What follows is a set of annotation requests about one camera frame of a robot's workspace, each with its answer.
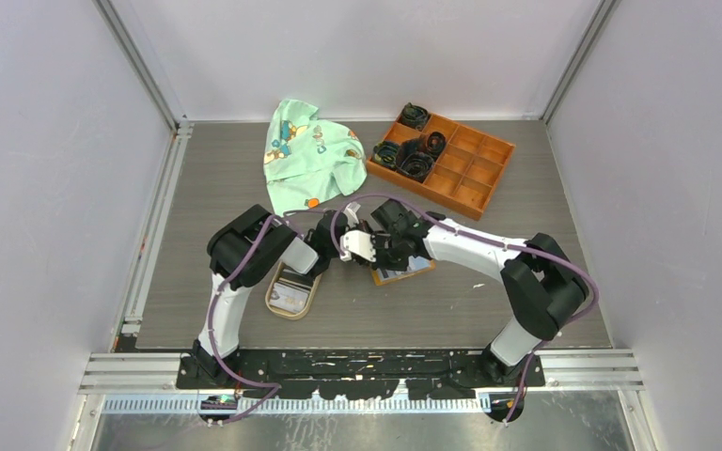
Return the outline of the orange leather card holder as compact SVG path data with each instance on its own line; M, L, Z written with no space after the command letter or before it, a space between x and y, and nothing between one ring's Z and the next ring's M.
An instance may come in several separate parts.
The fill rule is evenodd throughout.
M404 271L377 269L372 270L371 275L374 284L379 287L432 271L434 268L435 262L433 260L424 257L410 257L408 266Z

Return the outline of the beige oval card tray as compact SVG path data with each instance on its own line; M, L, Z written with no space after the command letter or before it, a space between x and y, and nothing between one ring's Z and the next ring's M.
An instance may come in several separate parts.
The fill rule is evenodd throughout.
M279 263L265 294L268 310L283 319L302 319L313 304L321 279L320 275L300 274Z

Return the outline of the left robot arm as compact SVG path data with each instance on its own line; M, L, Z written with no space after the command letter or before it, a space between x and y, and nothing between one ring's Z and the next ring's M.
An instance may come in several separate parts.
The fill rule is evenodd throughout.
M202 331L193 346L199 374L215 388L236 376L229 357L239 348L239 329L249 296L278 263L314 283L338 257L333 238L348 227L343 213L328 210L304 237L264 207L254 205L209 240L212 298Z

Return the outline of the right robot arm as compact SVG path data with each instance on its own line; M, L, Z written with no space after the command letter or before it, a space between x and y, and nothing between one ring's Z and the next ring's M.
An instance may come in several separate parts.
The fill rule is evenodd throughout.
M409 257L447 261L492 277L504 287L512 317L481 354L481 369L505 386L526 366L527 355L554 339L589 296L584 277L557 241L538 233L506 239L458 224L438 213L417 214L388 200L371 214L375 263L400 269Z

